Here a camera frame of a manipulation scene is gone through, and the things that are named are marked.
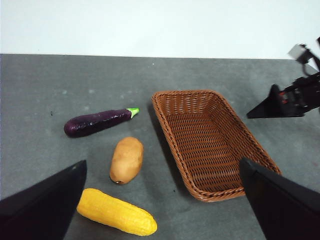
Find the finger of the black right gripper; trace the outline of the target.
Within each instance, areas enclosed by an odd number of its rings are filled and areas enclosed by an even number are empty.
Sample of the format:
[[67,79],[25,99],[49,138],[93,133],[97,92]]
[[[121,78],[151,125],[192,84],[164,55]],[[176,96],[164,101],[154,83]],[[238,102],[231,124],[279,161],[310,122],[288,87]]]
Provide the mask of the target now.
[[246,114],[248,119],[296,118],[304,115],[294,92],[280,90],[277,84],[271,86],[265,100]]

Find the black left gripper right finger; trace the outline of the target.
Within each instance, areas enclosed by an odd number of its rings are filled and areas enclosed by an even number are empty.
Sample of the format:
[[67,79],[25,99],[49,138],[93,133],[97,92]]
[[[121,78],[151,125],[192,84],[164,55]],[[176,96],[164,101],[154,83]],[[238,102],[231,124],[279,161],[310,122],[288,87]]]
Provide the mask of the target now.
[[239,174],[245,195],[268,240],[318,240],[320,194],[244,157]]

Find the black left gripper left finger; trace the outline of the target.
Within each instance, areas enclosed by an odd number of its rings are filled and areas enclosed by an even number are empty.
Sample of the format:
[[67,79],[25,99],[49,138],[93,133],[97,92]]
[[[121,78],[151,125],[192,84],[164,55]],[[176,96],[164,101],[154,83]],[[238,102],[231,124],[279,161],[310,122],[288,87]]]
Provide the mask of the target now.
[[0,201],[2,240],[62,240],[87,178],[85,160]]

